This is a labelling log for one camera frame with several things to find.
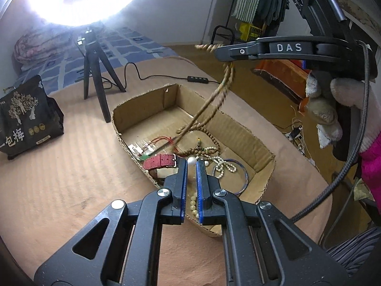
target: bright light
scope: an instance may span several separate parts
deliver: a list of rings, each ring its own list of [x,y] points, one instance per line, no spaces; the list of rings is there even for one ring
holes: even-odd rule
[[[29,0],[30,6],[48,22],[65,26],[83,26],[106,19],[127,6],[132,0]]]

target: wooden floor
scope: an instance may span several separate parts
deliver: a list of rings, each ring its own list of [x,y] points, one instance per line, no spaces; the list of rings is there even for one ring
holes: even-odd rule
[[[218,62],[212,54],[198,51],[192,45],[178,45],[171,46],[171,48],[180,56],[194,62],[200,69],[219,82],[222,80],[222,63]],[[289,126],[292,118],[295,116],[294,109],[297,109],[297,105],[292,103],[285,95],[261,77],[252,74],[251,69],[254,68],[255,65],[256,63],[252,61],[235,62],[236,79],[231,90],[272,124],[283,128]],[[333,157],[331,147],[320,149],[316,123],[308,116],[302,116],[298,111],[296,112],[297,119],[300,119],[303,123],[304,139],[308,150],[319,168],[321,175],[330,183],[332,173],[339,171],[343,163]],[[353,175],[354,169],[351,170],[348,178],[353,178]],[[333,223],[347,196],[347,190],[339,186],[333,195],[331,218],[328,221],[327,227]],[[363,232],[366,230],[369,221],[370,218],[360,204],[351,203],[341,221],[332,232],[332,235],[327,241],[327,245],[337,244]]]

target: tripod leg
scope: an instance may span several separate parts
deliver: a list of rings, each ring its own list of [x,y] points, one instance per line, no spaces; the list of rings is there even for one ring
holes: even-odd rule
[[[89,57],[85,56],[85,63],[83,66],[83,98],[86,100],[89,96],[89,77],[90,77],[90,64]]]
[[[88,53],[88,60],[93,74],[95,91],[98,96],[100,108],[102,109],[104,120],[109,123],[111,121],[111,115],[109,106],[107,104],[106,94],[103,89],[102,75],[100,73],[99,57],[95,52]]]
[[[110,74],[111,78],[114,80],[115,84],[118,86],[119,90],[121,92],[126,92],[126,89],[121,84],[117,74],[114,71],[114,68],[112,67],[109,59],[107,58],[105,52],[103,51],[103,49],[100,47],[99,44],[96,44],[96,52],[98,53],[99,58],[102,61],[104,67],[107,70],[107,72]]]

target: black snack bag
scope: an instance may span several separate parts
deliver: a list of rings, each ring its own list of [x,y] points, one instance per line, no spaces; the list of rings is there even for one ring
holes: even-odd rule
[[[64,134],[64,115],[34,76],[0,99],[0,152],[17,155]]]

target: tripod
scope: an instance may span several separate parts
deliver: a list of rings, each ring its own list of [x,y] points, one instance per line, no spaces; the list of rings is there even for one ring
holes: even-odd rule
[[[98,96],[100,108],[102,109],[104,120],[109,123],[111,121],[111,115],[109,106],[107,104],[106,94],[103,89],[102,75],[100,73],[99,59],[102,61],[107,72],[110,74],[111,78],[114,80],[115,84],[121,92],[126,92],[126,89],[121,84],[114,68],[111,66],[105,52],[100,47],[96,39],[95,32],[93,30],[88,30],[85,33],[85,37],[82,38],[85,43],[85,63],[83,67],[83,98],[86,100],[89,96],[89,80],[90,72],[93,76],[95,91]]]

